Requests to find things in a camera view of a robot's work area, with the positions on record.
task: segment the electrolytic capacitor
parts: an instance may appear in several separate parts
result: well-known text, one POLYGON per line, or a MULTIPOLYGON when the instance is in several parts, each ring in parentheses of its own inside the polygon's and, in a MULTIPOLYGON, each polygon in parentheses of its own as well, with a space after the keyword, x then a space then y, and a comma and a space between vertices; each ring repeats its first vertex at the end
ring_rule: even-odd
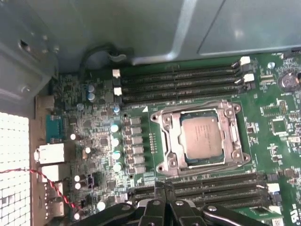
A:
POLYGON ((114 138, 113 140, 111 140, 112 147, 117 147, 119 144, 120 144, 120 141, 118 138, 114 138))
POLYGON ((76 175, 74 177, 74 181, 75 182, 79 182, 79 181, 84 180, 84 179, 86 179, 86 175, 85 174, 76 175))
POLYGON ((115 115, 119 115, 120 114, 120 107, 118 105, 115 105, 113 107, 113 112, 115 115))
POLYGON ((96 100, 94 93, 88 93, 87 98, 91 103, 93 103, 96 100))
POLYGON ((87 186, 87 183, 85 181, 80 181, 75 184, 75 189, 79 190, 82 187, 86 187, 86 186, 87 186))
POLYGON ((119 130, 119 126, 116 125, 116 124, 113 124, 113 125, 111 125, 110 130, 111 130, 112 133, 116 133, 119 130))
POLYGON ((105 203, 103 201, 99 201, 97 204, 97 209, 99 211, 103 211, 105 209, 105 203))
POLYGON ((118 160, 121 158, 121 152, 120 151, 114 151, 112 154, 112 159, 118 160))
POLYGON ((93 93, 95 91, 95 88, 93 85, 88 85, 88 92, 93 93))
POLYGON ((86 152, 87 154, 89 154, 89 153, 91 152, 91 148, 86 147, 86 148, 85 148, 85 152, 86 152))
POLYGON ((71 140, 81 140, 81 137, 80 137, 80 135, 78 135, 78 134, 72 133, 72 134, 70 135, 70 139, 71 139, 71 140))
POLYGON ((113 170, 115 173, 118 173, 122 170, 122 164, 120 162, 117 162, 113 165, 113 170))
POLYGON ((79 210, 79 211, 77 211, 75 214, 74 214, 74 219, 75 220, 79 220, 79 219, 81 219, 82 218, 82 216, 84 216, 85 215, 85 212, 83 211, 83 210, 79 210))

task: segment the integrated circuit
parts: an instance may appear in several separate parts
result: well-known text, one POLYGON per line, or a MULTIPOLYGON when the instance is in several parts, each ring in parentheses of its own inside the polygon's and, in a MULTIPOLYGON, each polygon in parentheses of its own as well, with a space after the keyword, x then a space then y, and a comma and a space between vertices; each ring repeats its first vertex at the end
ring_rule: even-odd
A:
POLYGON ((232 170, 250 161, 242 152, 235 114, 226 100, 167 107, 151 115, 160 125, 164 161, 159 173, 188 176, 232 170))
POLYGON ((185 119, 182 121, 181 131, 180 144, 188 159, 207 159, 222 155, 222 137, 216 117, 185 119))

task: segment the black ram slot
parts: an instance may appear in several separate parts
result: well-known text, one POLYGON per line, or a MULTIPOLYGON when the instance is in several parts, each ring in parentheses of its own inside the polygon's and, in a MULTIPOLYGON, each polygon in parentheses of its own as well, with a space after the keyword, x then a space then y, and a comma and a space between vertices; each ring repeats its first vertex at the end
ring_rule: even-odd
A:
POLYGON ((148 92, 139 93, 137 95, 124 95, 123 101, 125 104, 138 103, 138 102, 154 102, 156 100, 179 100, 181 98, 196 98, 196 97, 212 97, 220 95, 230 95, 238 93, 240 88, 235 86, 224 86, 222 88, 211 89, 208 88, 190 88, 190 89, 177 89, 175 91, 166 92, 148 92))
POLYGON ((140 74, 123 77, 121 84, 139 84, 148 82, 172 81, 174 79, 187 79, 187 78, 200 78, 200 77, 214 77, 214 76, 227 76, 240 72, 240 66, 237 64, 235 67, 211 67, 203 69, 193 69, 186 71, 174 71, 155 74, 140 74))
POLYGON ((222 78, 222 79, 193 79, 193 80, 180 80, 180 81, 165 81, 160 83, 146 83, 132 86, 122 87, 123 94, 126 93, 139 93, 151 92, 151 91, 163 91, 169 89, 179 89, 188 87, 199 87, 199 86, 214 86, 214 85, 225 85, 234 84, 237 78, 222 78))

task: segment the ram slot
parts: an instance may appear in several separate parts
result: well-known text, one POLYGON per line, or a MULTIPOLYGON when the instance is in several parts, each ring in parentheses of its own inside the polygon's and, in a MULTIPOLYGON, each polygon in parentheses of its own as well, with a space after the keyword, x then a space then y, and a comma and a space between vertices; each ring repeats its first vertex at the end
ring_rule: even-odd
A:
POLYGON ((232 66, 209 67, 201 69, 193 69, 186 71, 174 71, 154 74, 140 74, 122 77, 121 84, 140 84, 148 82, 173 81, 174 79, 200 78, 200 77, 214 77, 240 74, 240 66, 236 64, 232 66))

